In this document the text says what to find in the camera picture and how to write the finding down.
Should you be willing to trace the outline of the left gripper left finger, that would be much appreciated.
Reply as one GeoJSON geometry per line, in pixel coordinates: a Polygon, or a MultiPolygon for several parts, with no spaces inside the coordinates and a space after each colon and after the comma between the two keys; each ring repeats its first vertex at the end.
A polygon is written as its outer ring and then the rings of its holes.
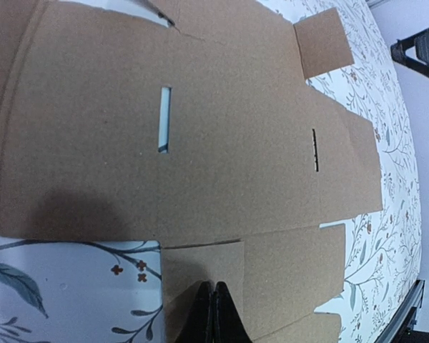
{"type": "Polygon", "coordinates": [[[212,283],[202,282],[195,294],[187,320],[177,337],[177,342],[213,342],[213,296],[212,283]]]}

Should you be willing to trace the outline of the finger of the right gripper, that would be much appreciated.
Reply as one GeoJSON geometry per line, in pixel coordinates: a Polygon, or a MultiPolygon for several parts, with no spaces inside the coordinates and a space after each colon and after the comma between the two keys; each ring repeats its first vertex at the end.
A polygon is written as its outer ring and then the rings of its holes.
{"type": "Polygon", "coordinates": [[[392,60],[429,78],[429,28],[391,46],[392,60]]]}

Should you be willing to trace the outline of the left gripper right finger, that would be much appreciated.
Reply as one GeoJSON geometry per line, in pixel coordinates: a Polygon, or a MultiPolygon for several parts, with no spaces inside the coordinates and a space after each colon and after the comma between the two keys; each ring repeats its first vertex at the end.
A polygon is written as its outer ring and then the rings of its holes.
{"type": "Polygon", "coordinates": [[[214,293],[214,342],[252,343],[225,282],[218,282],[214,293]]]}

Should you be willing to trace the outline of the brown cardboard box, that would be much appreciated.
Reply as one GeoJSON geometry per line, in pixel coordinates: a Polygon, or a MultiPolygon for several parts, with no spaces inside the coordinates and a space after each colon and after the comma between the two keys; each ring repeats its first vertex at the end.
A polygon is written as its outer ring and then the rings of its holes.
{"type": "Polygon", "coordinates": [[[170,327],[225,282],[253,342],[336,342],[342,222],[383,207],[372,123],[306,84],[353,63],[337,9],[151,7],[0,1],[0,235],[156,240],[170,327]]]}

